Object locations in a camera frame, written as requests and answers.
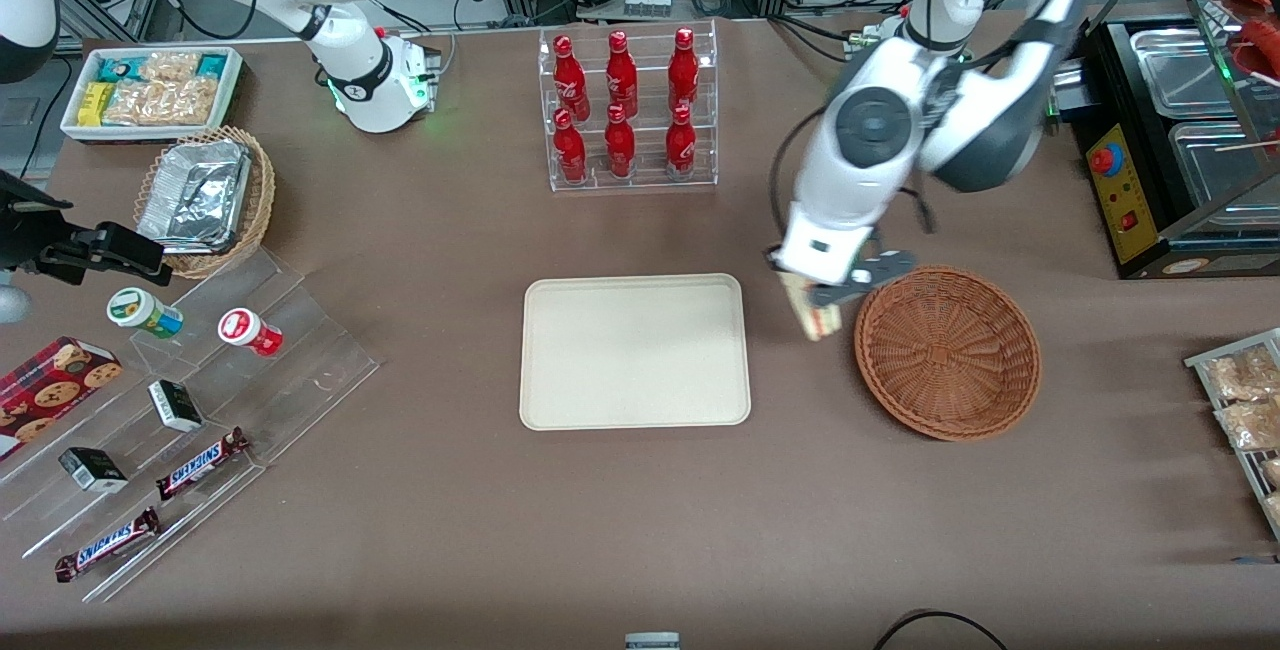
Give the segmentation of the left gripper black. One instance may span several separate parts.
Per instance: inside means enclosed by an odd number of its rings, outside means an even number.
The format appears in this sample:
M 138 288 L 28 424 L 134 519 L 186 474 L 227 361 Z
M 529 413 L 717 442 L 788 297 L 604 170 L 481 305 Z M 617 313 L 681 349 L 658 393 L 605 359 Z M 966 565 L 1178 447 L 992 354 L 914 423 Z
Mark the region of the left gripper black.
M 778 275 L 787 275 L 791 273 L 790 267 L 786 267 L 781 262 L 782 244 L 772 244 L 765 250 L 765 264 L 772 271 L 778 273 Z M 849 275 L 841 284 L 824 285 L 817 284 L 812 287 L 812 305 L 815 308 L 826 308 L 828 305 L 846 305 L 852 302 L 852 299 L 860 298 L 860 296 L 868 296 L 877 290 L 878 287 L 884 287 L 896 281 L 897 278 L 909 275 L 916 267 L 916 258 L 909 252 L 897 252 L 897 250 L 890 250 L 890 252 L 882 252 L 881 255 L 873 255 L 868 258 L 858 258 L 851 264 Z

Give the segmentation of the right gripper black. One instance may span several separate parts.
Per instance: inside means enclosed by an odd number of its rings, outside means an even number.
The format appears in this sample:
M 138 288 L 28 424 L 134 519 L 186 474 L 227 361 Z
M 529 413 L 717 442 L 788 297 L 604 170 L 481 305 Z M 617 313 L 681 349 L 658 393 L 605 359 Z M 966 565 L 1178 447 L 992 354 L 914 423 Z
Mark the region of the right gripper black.
M 123 273 L 157 287 L 172 281 L 164 246 L 119 225 L 99 223 L 93 229 L 70 226 L 63 211 L 73 203 L 1 171 L 1 267 L 13 271 L 37 258 L 40 273 L 81 285 L 86 273 Z

